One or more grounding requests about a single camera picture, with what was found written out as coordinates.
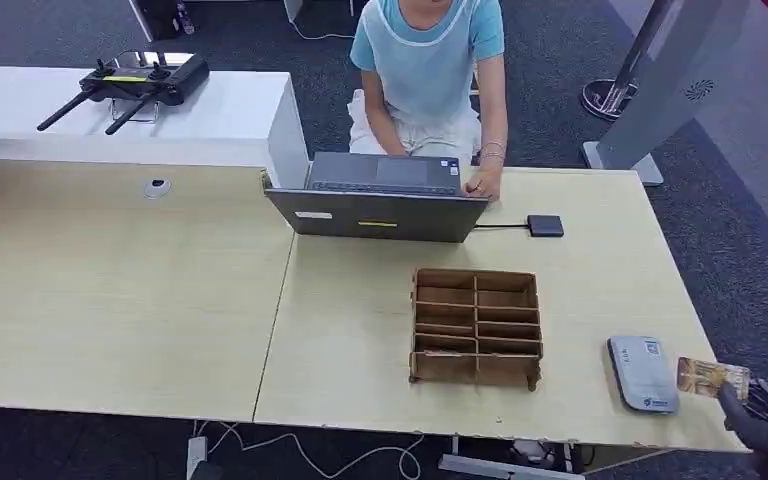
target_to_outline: yellow label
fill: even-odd
[[[399,226],[397,223],[385,223],[385,222],[358,222],[361,227],[391,227],[396,228]]]
[[[145,82],[145,77],[127,77],[127,76],[120,76],[120,75],[110,75],[107,77],[104,77],[104,80],[110,80],[112,82]]]

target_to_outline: gloved hand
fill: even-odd
[[[755,453],[768,455],[768,383],[753,379],[745,406],[728,382],[720,387],[717,398],[726,414],[726,428]]]

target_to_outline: cardboard organizer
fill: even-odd
[[[419,269],[411,301],[411,382],[537,388],[543,342],[533,274]]]

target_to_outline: laptop keyboard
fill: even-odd
[[[346,182],[313,182],[314,190],[332,192],[369,192],[369,193],[404,193],[416,195],[457,195],[452,187],[427,187],[410,185],[368,185],[363,183]]]

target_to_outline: white counter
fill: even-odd
[[[161,105],[156,123],[129,122],[111,136],[108,101],[37,132],[89,71],[0,67],[0,159],[261,166],[276,186],[303,186],[308,156],[289,73],[211,72],[184,105]]]

